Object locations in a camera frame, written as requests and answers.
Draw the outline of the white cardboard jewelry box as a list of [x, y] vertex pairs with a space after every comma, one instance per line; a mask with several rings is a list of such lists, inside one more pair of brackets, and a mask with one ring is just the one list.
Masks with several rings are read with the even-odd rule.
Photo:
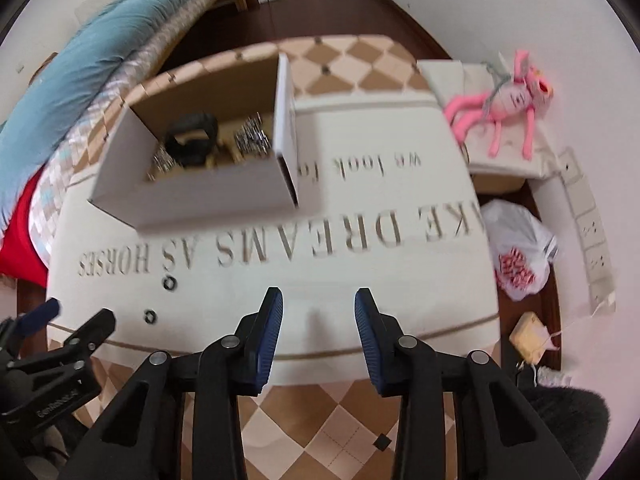
[[136, 230], [292, 209], [297, 159], [291, 66], [271, 55], [124, 105], [89, 202]]

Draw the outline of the checkered tablecloth with lettering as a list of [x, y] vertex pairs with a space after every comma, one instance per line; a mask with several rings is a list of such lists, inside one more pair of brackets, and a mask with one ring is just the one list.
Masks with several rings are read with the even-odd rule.
[[[89, 202], [122, 107], [208, 70], [283, 54], [297, 136], [292, 209], [136, 230]], [[52, 247], [56, 344], [110, 309], [93, 357], [95, 422], [154, 350], [198, 352], [231, 333], [270, 287], [284, 315], [270, 381], [240, 415], [254, 479], [386, 479], [399, 403], [368, 381], [354, 297], [372, 292], [404, 330], [465, 354], [499, 338], [485, 230], [463, 157], [413, 56], [384, 36], [264, 42], [175, 68], [117, 99], [100, 160], [75, 172]]]

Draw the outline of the red blanket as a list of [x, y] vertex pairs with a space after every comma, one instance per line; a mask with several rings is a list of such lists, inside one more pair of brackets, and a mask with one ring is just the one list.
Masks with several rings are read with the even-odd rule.
[[36, 185], [43, 172], [40, 168], [28, 181], [17, 202], [0, 252], [0, 272], [14, 280], [24, 280], [40, 287], [47, 286], [48, 269], [42, 263], [30, 240], [28, 217]]

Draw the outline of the pink panther plush toy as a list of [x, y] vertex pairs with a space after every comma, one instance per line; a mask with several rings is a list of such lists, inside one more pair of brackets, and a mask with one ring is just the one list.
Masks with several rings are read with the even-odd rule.
[[513, 73], [500, 75], [495, 72], [498, 81], [491, 91], [454, 96], [446, 104], [444, 115], [457, 144], [465, 142], [472, 127], [489, 122], [494, 125], [494, 133], [488, 155], [495, 158], [500, 152], [502, 123], [523, 116], [525, 133], [522, 156], [526, 160], [533, 159], [536, 114], [547, 108], [554, 90], [529, 58], [527, 50], [516, 50]]

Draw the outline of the white plastic shopping bag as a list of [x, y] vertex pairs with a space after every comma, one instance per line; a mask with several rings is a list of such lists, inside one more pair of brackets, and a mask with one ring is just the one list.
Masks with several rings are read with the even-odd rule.
[[496, 281], [512, 301], [538, 294], [547, 284], [558, 241], [528, 209], [492, 200], [480, 207]]

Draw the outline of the dark furry stool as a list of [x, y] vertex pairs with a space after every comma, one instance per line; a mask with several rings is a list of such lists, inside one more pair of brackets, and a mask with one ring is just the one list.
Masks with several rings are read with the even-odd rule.
[[587, 479], [600, 456], [610, 423], [610, 411], [602, 396], [568, 387], [535, 387], [522, 393], [559, 441], [580, 478]]

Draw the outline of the white wall socket strip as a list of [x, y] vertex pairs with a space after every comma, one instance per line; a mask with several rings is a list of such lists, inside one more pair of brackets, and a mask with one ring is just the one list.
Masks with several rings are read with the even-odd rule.
[[559, 154], [559, 168], [584, 259], [591, 315], [613, 314], [617, 304], [611, 255], [589, 180], [572, 148]]

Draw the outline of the light blue quilt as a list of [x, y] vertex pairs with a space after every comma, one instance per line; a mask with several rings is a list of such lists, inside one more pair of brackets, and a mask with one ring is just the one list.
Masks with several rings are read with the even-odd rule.
[[1, 125], [1, 229], [29, 179], [127, 58], [189, 0], [115, 0], [44, 69]]

